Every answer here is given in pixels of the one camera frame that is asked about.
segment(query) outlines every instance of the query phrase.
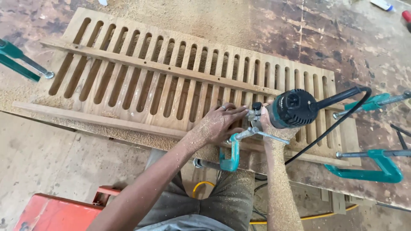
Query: person's right hand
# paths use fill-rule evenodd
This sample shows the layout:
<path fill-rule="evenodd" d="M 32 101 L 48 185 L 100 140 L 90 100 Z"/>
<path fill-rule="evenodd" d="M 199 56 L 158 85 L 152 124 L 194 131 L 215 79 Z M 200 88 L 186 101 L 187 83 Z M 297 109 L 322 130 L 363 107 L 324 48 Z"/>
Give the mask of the person's right hand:
<path fill-rule="evenodd" d="M 263 128 L 263 131 L 267 134 L 270 134 L 270 135 L 273 135 L 273 136 L 276 136 L 276 137 L 279 137 L 279 138 L 282 138 L 282 139 L 285 139 L 285 140 L 292 139 L 294 136 L 296 136 L 296 134 L 300 130 L 300 128 L 298 128 L 298 127 L 297 128 L 291 128 L 291 129 L 289 129 L 289 128 L 283 128 L 283 129 L 275 128 L 270 122 L 270 117 L 268 116 L 268 110 L 266 108 L 266 106 L 268 106 L 268 105 L 271 106 L 272 102 L 273 102 L 272 100 L 269 100 L 268 103 L 263 104 L 263 108 L 261 109 L 260 122 L 261 122 L 261 126 Z M 267 153 L 272 152 L 272 150 L 267 150 L 267 148 L 271 147 L 273 142 L 284 144 L 283 142 L 271 139 L 271 138 L 266 137 L 266 136 L 264 136 L 263 140 L 264 140 L 264 147 L 266 148 Z"/>

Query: workbench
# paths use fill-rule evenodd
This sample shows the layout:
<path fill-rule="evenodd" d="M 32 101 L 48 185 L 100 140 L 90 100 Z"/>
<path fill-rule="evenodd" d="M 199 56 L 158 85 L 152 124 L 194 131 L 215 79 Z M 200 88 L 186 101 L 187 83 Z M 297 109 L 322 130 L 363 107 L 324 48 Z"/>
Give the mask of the workbench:
<path fill-rule="evenodd" d="M 402 25 L 400 15 L 403 10 L 411 8 L 409 4 L 391 1 L 397 13 L 390 14 L 370 5 L 368 1 L 359 1 L 352 5 L 348 1 L 321 0 L 227 2 L 224 6 L 220 5 L 222 3 L 212 1 L 208 4 L 215 4 L 213 7 L 200 4 L 201 6 L 195 10 L 196 14 L 205 15 L 210 20 L 209 25 L 206 25 L 203 30 L 198 30 L 198 27 L 194 25 L 199 21 L 195 20 L 196 15 L 193 16 L 190 12 L 187 14 L 193 17 L 193 20 L 186 21 L 183 24 L 188 25 L 186 27 L 179 22 L 175 25 L 173 23 L 162 25 L 169 15 L 181 13 L 178 12 L 176 4 L 171 1 L 165 1 L 159 5 L 115 2 L 111 7 L 102 8 L 88 1 L 21 1 L 16 3 L 4 0 L 0 4 L 2 21 L 0 37 L 14 43 L 23 49 L 28 57 L 47 67 L 52 51 L 43 49 L 38 40 L 45 37 L 59 38 L 78 7 L 105 11 L 132 19 L 135 19 L 135 15 L 130 15 L 130 12 L 135 12 L 135 8 L 138 7 L 137 19 L 145 20 L 145 23 L 163 28 L 169 27 L 166 29 L 204 37 L 222 44 L 232 43 L 231 45 L 242 48 L 333 70 L 337 92 L 355 85 L 367 85 L 373 89 L 374 94 L 388 92 L 397 95 L 411 88 L 408 76 L 411 74 L 408 64 L 411 55 L 407 50 L 411 47 L 411 34 Z M 162 11 L 166 11 L 164 14 L 167 17 L 165 19 L 158 17 L 156 22 L 156 16 L 162 14 Z M 216 22 L 211 15 L 221 17 L 224 14 L 231 15 L 226 18 L 228 25 L 218 28 L 220 22 Z M 233 21 L 233 17 L 238 18 L 238 21 Z M 224 30 L 236 26 L 239 28 L 235 37 L 239 39 L 227 40 L 233 35 L 227 37 Z M 168 150 L 177 143 L 174 139 L 159 142 L 163 139 L 156 135 L 73 122 L 17 110 L 11 106 L 13 101 L 30 102 L 36 99 L 36 92 L 33 91 L 34 83 L 5 67 L 0 67 L 0 71 L 2 83 L 0 110 L 2 111 L 163 150 Z M 50 106 L 60 107 L 61 102 L 56 100 L 54 105 Z M 355 115 L 360 147 L 364 150 L 400 149 L 397 135 L 389 124 L 393 122 L 410 130 L 411 124 L 406 121 L 409 113 L 408 106 L 398 104 L 389 105 L 383 112 L 375 111 Z M 406 138 L 406 142 L 410 144 L 411 140 Z M 216 148 L 208 147 L 207 153 L 200 151 L 195 157 L 215 161 L 217 155 L 209 152 L 213 149 L 217 151 Z M 290 181 L 293 182 L 410 209 L 409 159 L 395 157 L 393 160 L 404 175 L 403 181 L 397 184 L 346 180 L 332 175 L 320 164 L 304 161 L 294 162 L 287 168 L 287 171 Z M 260 173 L 265 173 L 264 166 L 261 164 L 263 161 L 258 158 L 255 158 L 255 161 L 262 166 Z M 362 163 L 364 169 L 375 170 L 376 168 L 369 159 L 362 159 Z"/>

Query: person's left hand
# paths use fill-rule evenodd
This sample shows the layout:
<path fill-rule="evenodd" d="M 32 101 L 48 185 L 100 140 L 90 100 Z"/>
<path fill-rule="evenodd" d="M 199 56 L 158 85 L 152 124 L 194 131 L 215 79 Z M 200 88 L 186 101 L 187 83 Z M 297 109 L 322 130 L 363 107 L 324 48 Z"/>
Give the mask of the person's left hand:
<path fill-rule="evenodd" d="M 224 103 L 223 106 L 213 106 L 200 123 L 190 132 L 202 137 L 205 143 L 221 143 L 232 134 L 244 131 L 241 127 L 229 129 L 238 120 L 247 114 L 246 106 L 236 108 L 233 103 Z"/>

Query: glue bottle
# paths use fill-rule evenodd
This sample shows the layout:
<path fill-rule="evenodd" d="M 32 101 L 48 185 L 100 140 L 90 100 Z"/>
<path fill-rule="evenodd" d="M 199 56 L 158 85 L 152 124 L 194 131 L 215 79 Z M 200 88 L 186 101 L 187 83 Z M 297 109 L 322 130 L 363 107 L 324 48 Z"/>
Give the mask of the glue bottle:
<path fill-rule="evenodd" d="M 384 0 L 370 0 L 370 2 L 385 11 L 395 12 L 393 5 L 389 4 L 388 2 Z"/>

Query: red tool handle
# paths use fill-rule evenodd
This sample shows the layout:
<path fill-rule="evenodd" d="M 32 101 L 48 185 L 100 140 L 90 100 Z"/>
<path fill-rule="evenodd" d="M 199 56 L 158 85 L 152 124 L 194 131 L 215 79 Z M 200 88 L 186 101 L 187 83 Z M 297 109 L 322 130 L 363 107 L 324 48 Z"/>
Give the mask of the red tool handle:
<path fill-rule="evenodd" d="M 406 10 L 402 13 L 402 17 L 407 21 L 408 23 L 411 23 L 411 12 Z"/>

